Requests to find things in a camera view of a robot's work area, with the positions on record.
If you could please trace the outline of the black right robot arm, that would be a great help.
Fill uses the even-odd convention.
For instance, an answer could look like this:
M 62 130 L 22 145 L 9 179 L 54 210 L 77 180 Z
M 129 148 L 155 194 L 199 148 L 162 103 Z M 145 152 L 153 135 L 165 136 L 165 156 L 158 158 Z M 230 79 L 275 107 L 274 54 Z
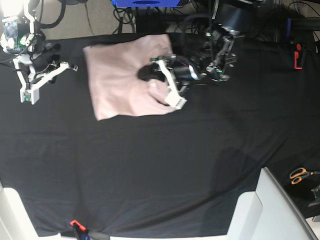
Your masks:
M 45 43 L 45 29 L 56 27 L 64 18 L 67 2 L 62 0 L 57 20 L 50 24 L 42 23 L 42 14 L 36 13 L 42 0 L 2 0 L 2 34 L 0 47 L 9 57 L 0 64 L 13 69 L 21 84 L 21 103 L 34 105 L 40 98 L 40 89 L 47 83 L 55 83 L 57 76 L 66 70 L 78 71 L 78 66 L 61 61 L 58 44 Z

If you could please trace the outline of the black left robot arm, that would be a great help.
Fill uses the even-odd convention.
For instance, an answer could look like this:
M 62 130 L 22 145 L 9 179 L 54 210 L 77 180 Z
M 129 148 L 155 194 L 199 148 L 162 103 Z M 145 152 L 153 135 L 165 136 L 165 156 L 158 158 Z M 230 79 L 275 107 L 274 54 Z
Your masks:
M 208 85 L 228 81 L 228 69 L 237 61 L 232 48 L 243 39 L 252 23 L 255 0 L 214 0 L 209 2 L 208 13 L 196 13 L 185 18 L 180 43 L 181 53 L 159 55 L 150 59 L 137 76 L 144 81 L 158 79 L 166 83 L 166 105 L 180 110 L 187 100 L 186 90 L 193 85 Z M 191 21 L 208 20 L 203 38 L 190 45 L 186 24 Z

